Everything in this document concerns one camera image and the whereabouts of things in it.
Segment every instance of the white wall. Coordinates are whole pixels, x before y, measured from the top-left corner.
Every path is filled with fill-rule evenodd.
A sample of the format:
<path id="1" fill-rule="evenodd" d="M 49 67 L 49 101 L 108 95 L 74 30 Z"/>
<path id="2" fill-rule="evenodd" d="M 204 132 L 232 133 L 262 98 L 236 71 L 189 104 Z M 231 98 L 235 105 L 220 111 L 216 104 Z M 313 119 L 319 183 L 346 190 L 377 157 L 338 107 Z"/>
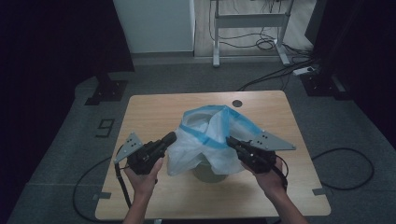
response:
<path id="1" fill-rule="evenodd" d="M 193 51 L 193 0 L 113 0 L 131 53 Z"/>

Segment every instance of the plastic bag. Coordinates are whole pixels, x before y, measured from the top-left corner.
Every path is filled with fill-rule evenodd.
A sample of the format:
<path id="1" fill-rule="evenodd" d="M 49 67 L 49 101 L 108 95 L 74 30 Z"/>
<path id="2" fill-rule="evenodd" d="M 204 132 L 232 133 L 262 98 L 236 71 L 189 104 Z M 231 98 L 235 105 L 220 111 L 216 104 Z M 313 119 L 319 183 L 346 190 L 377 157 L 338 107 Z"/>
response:
<path id="1" fill-rule="evenodd" d="M 203 156 L 216 175 L 231 175 L 244 170 L 226 137 L 253 139 L 262 130 L 227 105 L 206 105 L 186 111 L 175 130 L 177 140 L 168 149 L 168 174 L 178 175 L 195 168 Z"/>

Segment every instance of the floor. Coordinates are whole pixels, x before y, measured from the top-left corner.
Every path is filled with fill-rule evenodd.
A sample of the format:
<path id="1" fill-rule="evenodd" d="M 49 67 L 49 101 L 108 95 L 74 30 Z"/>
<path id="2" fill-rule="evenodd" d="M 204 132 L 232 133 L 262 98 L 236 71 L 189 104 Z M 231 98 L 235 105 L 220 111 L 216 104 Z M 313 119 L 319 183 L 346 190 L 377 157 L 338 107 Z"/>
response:
<path id="1" fill-rule="evenodd" d="M 228 0 L 219 1 L 219 14 L 259 14 L 259 13 L 284 13 L 289 5 L 290 0 L 271 1 L 271 0 Z M 312 44 L 304 36 L 306 27 L 314 10 L 316 0 L 299 0 L 294 1 L 288 29 L 285 34 L 284 43 L 296 49 L 312 49 Z M 212 55 L 213 36 L 214 36 L 214 13 L 216 2 L 194 0 L 195 6 L 195 49 L 194 54 L 197 57 L 208 57 Z M 257 35 L 263 30 L 263 34 L 271 37 L 277 37 L 277 28 L 233 28 L 220 29 L 219 36 L 221 42 L 237 46 L 232 47 L 227 44 L 220 44 L 221 56 L 237 56 L 237 55 L 264 55 L 275 56 L 275 49 L 269 49 L 271 46 L 262 44 L 263 49 L 257 48 L 256 42 L 260 40 Z M 232 38 L 241 35 L 247 35 L 240 38 Z"/>

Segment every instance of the black cable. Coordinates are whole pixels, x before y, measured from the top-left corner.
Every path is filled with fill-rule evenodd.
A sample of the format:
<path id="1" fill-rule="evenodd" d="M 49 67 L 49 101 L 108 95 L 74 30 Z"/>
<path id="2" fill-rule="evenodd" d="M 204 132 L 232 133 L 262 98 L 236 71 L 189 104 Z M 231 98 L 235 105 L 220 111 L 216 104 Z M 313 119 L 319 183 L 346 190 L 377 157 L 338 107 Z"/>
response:
<path id="1" fill-rule="evenodd" d="M 288 75 L 288 78 L 286 79 L 286 83 L 284 83 L 283 82 L 283 76 L 281 76 L 280 77 L 280 80 L 282 81 L 282 87 L 280 88 L 282 91 L 285 91 L 285 89 L 286 89 L 286 87 L 288 86 L 288 84 L 289 84 L 289 80 L 290 80 L 290 74 L 291 74 L 291 72 L 292 71 L 289 71 L 287 74 L 285 74 L 286 73 L 286 71 L 285 72 L 283 72 L 283 76 L 285 76 L 285 75 Z"/>
<path id="2" fill-rule="evenodd" d="M 270 7 L 270 13 L 272 13 L 272 9 L 273 9 L 273 7 L 274 7 L 274 3 L 275 3 L 275 0 L 273 0 L 273 4 L 272 4 L 271 7 Z"/>
<path id="3" fill-rule="evenodd" d="M 231 37 L 219 36 L 219 39 L 237 39 L 237 38 L 242 38 L 242 37 L 249 36 L 249 35 L 260 35 L 260 34 L 259 33 L 257 33 L 257 34 L 251 33 L 251 34 L 247 34 L 247 35 L 237 35 L 237 36 L 231 36 Z"/>
<path id="4" fill-rule="evenodd" d="M 328 183 L 325 183 L 325 182 L 323 182 L 323 181 L 320 181 L 320 183 L 321 183 L 323 186 L 329 187 L 329 188 L 331 188 L 331 189 L 352 190 L 352 189 L 358 189 L 358 188 L 364 186 L 364 185 L 367 184 L 370 180 L 373 179 L 373 176 L 374 176 L 374 173 L 375 173 L 375 168 L 374 168 L 373 163 L 367 158 L 366 155 L 364 155 L 363 153 L 359 152 L 358 150 L 353 149 L 353 148 L 350 148 L 350 147 L 338 147 L 338 148 L 330 149 L 330 150 L 328 150 L 328 151 L 322 152 L 322 153 L 318 154 L 317 156 L 313 157 L 313 158 L 312 158 L 312 161 L 314 161 L 315 159 L 317 159 L 317 158 L 319 158 L 319 157 L 322 157 L 323 155 L 329 154 L 329 153 L 334 152 L 334 151 L 339 151 L 339 150 L 352 151 L 352 152 L 355 152 L 355 153 L 361 155 L 361 156 L 362 156 L 364 159 L 366 159 L 367 162 L 370 164 L 370 166 L 371 166 L 371 173 L 370 173 L 370 175 L 369 175 L 369 177 L 368 177 L 367 179 L 365 179 L 364 181 L 362 181 L 361 183 L 359 183 L 359 184 L 357 184 L 356 186 L 353 186 L 353 187 L 349 187 L 349 188 L 340 188 L 340 187 L 336 187 L 336 186 L 330 185 L 330 184 L 328 184 Z"/>
<path id="5" fill-rule="evenodd" d="M 222 42 L 222 41 L 220 41 L 219 43 L 220 43 L 220 44 L 225 44 L 225 45 L 231 46 L 231 47 L 236 48 L 236 49 L 250 49 L 250 48 L 255 48 L 255 47 L 257 47 L 257 44 L 255 44 L 255 45 L 250 45 L 250 46 L 236 46 L 236 45 L 232 45 L 232 44 L 229 44 L 229 43 L 227 43 L 227 42 Z"/>
<path id="6" fill-rule="evenodd" d="M 285 43 L 283 43 L 282 44 L 284 47 L 285 47 L 285 49 L 287 50 L 287 51 L 289 51 L 289 52 L 295 52 L 295 53 L 297 53 L 297 54 L 301 54 L 301 55 L 304 55 L 304 56 L 311 56 L 312 55 L 312 50 L 308 50 L 308 49 L 295 49 L 295 48 L 292 48 L 291 46 L 289 46 L 289 45 L 287 45 L 287 44 L 285 44 Z"/>
<path id="7" fill-rule="evenodd" d="M 285 163 L 285 166 L 286 166 L 286 174 L 285 174 L 285 177 L 288 177 L 288 175 L 289 175 L 289 166 L 288 166 L 288 164 L 285 162 L 285 160 L 283 160 L 283 158 L 281 158 L 280 156 L 278 156 L 278 155 L 276 155 L 278 158 L 280 158 L 282 161 L 283 161 L 283 163 Z"/>
<path id="8" fill-rule="evenodd" d="M 302 57 L 291 57 L 291 61 L 292 61 L 294 64 L 299 64 L 299 63 L 296 63 L 296 62 L 294 61 L 294 58 L 302 58 Z M 302 64 L 301 64 L 301 65 L 298 65 L 297 67 L 293 67 L 292 71 L 294 71 L 295 69 L 299 69 L 299 68 L 305 67 L 305 66 L 309 65 L 310 63 L 315 63 L 315 62 L 318 61 L 318 60 L 309 59 L 309 57 L 307 57 L 307 56 L 304 56 L 303 58 L 308 58 L 308 60 L 303 61 L 303 62 L 300 62 L 300 63 L 302 63 Z M 288 75 L 288 78 L 286 79 L 286 83 L 284 84 L 284 86 L 282 86 L 282 89 L 281 89 L 282 91 L 284 91 L 284 90 L 288 87 L 289 80 L 290 80 L 290 74 L 292 73 L 292 71 L 289 71 L 287 74 L 285 74 L 285 75 Z"/>
<path id="9" fill-rule="evenodd" d="M 233 0 L 233 9 L 235 9 L 235 11 L 239 14 L 239 11 L 235 7 L 235 0 Z"/>
<path id="10" fill-rule="evenodd" d="M 301 62 L 301 63 L 296 63 L 296 64 L 294 64 L 291 67 L 282 68 L 282 69 L 277 70 L 275 72 L 272 72 L 272 73 L 270 73 L 268 75 L 265 75 L 263 77 L 259 77 L 257 79 L 254 79 L 254 80 L 250 81 L 249 83 L 247 83 L 244 86 L 242 86 L 241 88 L 239 88 L 237 91 L 244 91 L 246 89 L 246 87 L 248 87 L 250 85 L 253 85 L 253 84 L 256 84 L 256 83 L 263 82 L 265 80 L 269 80 L 269 79 L 276 78 L 276 77 L 287 76 L 287 75 L 291 74 L 293 70 L 298 69 L 298 68 L 303 67 L 303 66 L 307 66 L 308 64 L 313 63 L 314 61 L 315 60 L 307 60 L 307 61 L 304 61 L 304 62 Z M 284 72 L 284 73 L 282 75 L 274 76 L 274 75 L 276 75 L 277 73 L 280 73 L 280 72 Z"/>
<path id="11" fill-rule="evenodd" d="M 277 10 L 277 13 L 280 13 L 280 7 L 282 6 L 282 0 L 279 1 L 279 9 Z"/>
<path id="12" fill-rule="evenodd" d="M 291 61 L 293 62 L 293 63 L 297 63 L 297 62 L 295 62 L 294 61 L 294 59 L 297 59 L 297 58 L 305 58 L 305 59 L 310 59 L 310 57 L 309 56 L 304 56 L 304 55 L 300 55 L 300 56 L 293 56 L 293 57 L 291 57 Z"/>
<path id="13" fill-rule="evenodd" d="M 268 48 L 263 48 L 262 44 L 267 44 L 269 45 Z M 275 47 L 275 43 L 274 41 L 272 41 L 271 39 L 268 38 L 260 38 L 256 41 L 256 46 L 258 49 L 262 49 L 262 50 L 269 50 L 269 49 L 273 49 Z"/>
<path id="14" fill-rule="evenodd" d="M 269 0 L 264 1 L 264 5 L 262 5 L 262 9 L 260 9 L 260 12 L 264 12 L 265 8 L 268 6 Z"/>
<path id="15" fill-rule="evenodd" d="M 87 221 L 90 221 L 90 222 L 97 222 L 97 223 L 114 223 L 114 222 L 120 222 L 119 220 L 106 220 L 106 221 L 103 221 L 103 220 L 99 220 L 99 219 L 93 219 L 93 218 L 90 218 L 90 217 L 86 217 L 86 216 L 84 216 L 84 215 L 78 210 L 77 204 L 76 204 L 76 192 L 77 192 L 77 187 L 78 187 L 79 183 L 81 182 L 81 180 L 82 180 L 91 170 L 93 170 L 93 169 L 96 168 L 98 165 L 100 165 L 100 164 L 102 164 L 103 162 L 108 161 L 108 160 L 110 160 L 110 159 L 111 159 L 111 156 L 105 158 L 105 159 L 102 160 L 102 161 L 99 161 L 98 163 L 96 163 L 96 164 L 95 164 L 93 167 L 91 167 L 87 172 L 85 172 L 84 175 L 82 175 L 82 176 L 79 178 L 78 182 L 76 183 L 76 185 L 75 185 L 75 187 L 74 187 L 74 190 L 73 190 L 73 208 L 74 208 L 74 210 L 76 211 L 76 213 L 77 213 L 80 217 L 84 218 L 84 219 L 87 220 Z"/>

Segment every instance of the power strip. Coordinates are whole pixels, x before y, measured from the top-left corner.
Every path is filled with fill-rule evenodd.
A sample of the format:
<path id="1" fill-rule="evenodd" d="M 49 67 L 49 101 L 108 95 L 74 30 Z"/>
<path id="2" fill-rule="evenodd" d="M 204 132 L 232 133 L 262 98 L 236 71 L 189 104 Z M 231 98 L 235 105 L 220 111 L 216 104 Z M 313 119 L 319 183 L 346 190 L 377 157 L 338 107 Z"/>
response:
<path id="1" fill-rule="evenodd" d="M 305 68 L 296 69 L 293 71 L 293 74 L 295 76 L 300 76 L 300 75 L 310 74 L 313 72 L 315 72 L 315 69 L 313 67 L 309 66 L 309 67 L 305 67 Z"/>

